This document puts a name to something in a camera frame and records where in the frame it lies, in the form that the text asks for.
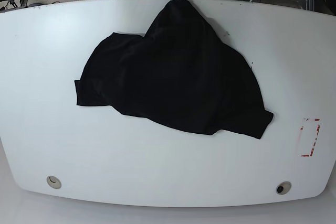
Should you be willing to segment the black T-shirt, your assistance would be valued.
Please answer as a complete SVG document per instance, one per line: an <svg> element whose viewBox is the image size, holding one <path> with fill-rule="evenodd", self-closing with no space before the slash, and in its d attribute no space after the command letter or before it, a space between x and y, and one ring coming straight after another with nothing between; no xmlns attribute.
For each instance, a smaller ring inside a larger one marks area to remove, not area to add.
<svg viewBox="0 0 336 224"><path fill-rule="evenodd" d="M259 139L274 117L245 58L188 0L169 1L144 36L104 39L75 86L79 106L109 105L183 132Z"/></svg>

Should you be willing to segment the red tape rectangle marking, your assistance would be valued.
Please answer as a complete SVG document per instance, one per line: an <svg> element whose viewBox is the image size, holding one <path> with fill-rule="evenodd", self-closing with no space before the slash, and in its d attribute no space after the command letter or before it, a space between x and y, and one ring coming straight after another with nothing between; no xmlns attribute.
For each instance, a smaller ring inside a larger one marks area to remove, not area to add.
<svg viewBox="0 0 336 224"><path fill-rule="evenodd" d="M311 157L313 155L320 127L320 119L303 119L298 141L298 154L300 157Z"/></svg>

